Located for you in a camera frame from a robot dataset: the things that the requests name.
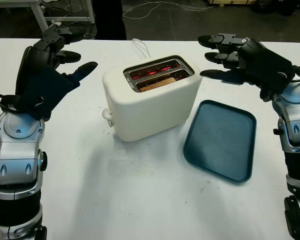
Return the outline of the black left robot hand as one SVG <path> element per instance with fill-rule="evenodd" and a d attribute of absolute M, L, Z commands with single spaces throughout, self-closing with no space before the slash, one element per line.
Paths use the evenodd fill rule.
<path fill-rule="evenodd" d="M 70 74 L 59 73 L 57 68 L 81 60 L 79 53 L 64 50 L 64 47 L 83 40 L 84 35 L 80 28 L 61 27 L 56 24 L 45 30 L 39 41 L 24 50 L 17 74 L 15 95 L 23 101 L 37 104 L 59 101 L 78 88 L 81 80 L 97 68 L 97 62 L 87 62 Z"/>

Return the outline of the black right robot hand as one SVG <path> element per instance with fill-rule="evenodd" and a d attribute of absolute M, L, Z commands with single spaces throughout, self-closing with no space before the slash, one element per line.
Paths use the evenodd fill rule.
<path fill-rule="evenodd" d="M 299 67 L 252 38 L 219 33 L 202 35 L 198 43 L 217 50 L 205 53 L 205 59 L 227 69 L 201 71 L 200 75 L 206 78 L 237 85 L 249 83 L 264 92 L 280 94 L 295 75 L 300 74 Z"/>

